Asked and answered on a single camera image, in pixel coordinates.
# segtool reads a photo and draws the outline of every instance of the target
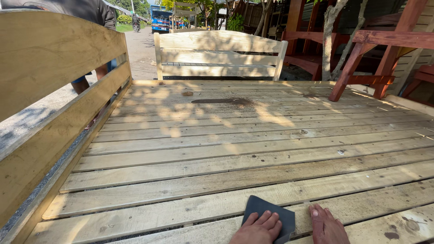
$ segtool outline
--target finger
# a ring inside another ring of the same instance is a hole
[[[278,220],[279,220],[279,214],[273,213],[270,216],[270,218],[268,218],[268,220],[262,224],[262,226],[264,226],[265,229],[270,230],[276,225]]]
[[[258,219],[258,213],[251,213],[247,218],[246,222],[244,222],[243,226],[253,225],[256,219]]]
[[[279,236],[281,230],[282,230],[282,222],[278,220],[274,225],[274,227],[268,231],[271,235],[271,241],[274,241]]]
[[[321,216],[316,208],[310,212],[310,217],[312,218],[313,236],[324,236],[324,217]]]
[[[333,215],[332,215],[332,213],[330,212],[330,209],[329,209],[329,208],[325,208],[325,209],[324,209],[324,212],[325,212],[325,214],[327,215],[327,217],[328,217],[330,220],[335,220],[335,218],[333,217]]]
[[[254,223],[254,224],[263,224],[267,219],[269,219],[271,216],[271,211],[267,210],[265,211],[262,216]]]
[[[344,224],[339,219],[336,219],[336,223],[339,225],[339,227],[343,230],[345,230]]]
[[[324,209],[319,204],[315,204],[314,208],[319,212],[319,215],[321,217],[324,217],[324,218],[327,217],[326,212],[324,212]]]

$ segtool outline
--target blue truck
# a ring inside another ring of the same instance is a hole
[[[172,12],[166,11],[166,7],[151,5],[151,26],[152,34],[154,32],[169,32],[171,21],[169,16]]]

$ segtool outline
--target unfinished wooden bench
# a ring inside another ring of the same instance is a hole
[[[1,244],[228,243],[250,195],[295,212],[291,243],[312,243],[314,203],[351,244],[434,237],[432,116],[349,89],[330,102],[333,82],[131,80],[122,33],[45,11],[0,22],[1,120],[120,61],[1,154],[1,226],[123,87]]]
[[[155,33],[154,41],[159,80],[163,76],[271,76],[277,81],[288,44],[228,30]],[[276,53],[277,56],[236,51]]]

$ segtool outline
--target motorcyclist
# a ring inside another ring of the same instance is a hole
[[[133,25],[133,29],[134,29],[134,25],[135,25],[135,24],[137,24],[137,28],[138,28],[138,30],[140,30],[140,23],[139,23],[139,21],[138,21],[138,17],[137,17],[136,14],[133,14],[133,23],[132,23],[132,25]]]

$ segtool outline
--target blue shorts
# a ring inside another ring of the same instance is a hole
[[[113,60],[109,61],[107,63],[107,71],[110,72],[110,71],[114,70],[116,68],[116,66],[117,66],[116,65],[116,59],[113,59]],[[90,76],[90,75],[92,75],[92,72],[89,72],[89,73],[85,74],[84,76],[76,79],[75,81],[73,81],[71,83],[79,83],[80,81],[82,81],[85,78],[85,76]]]

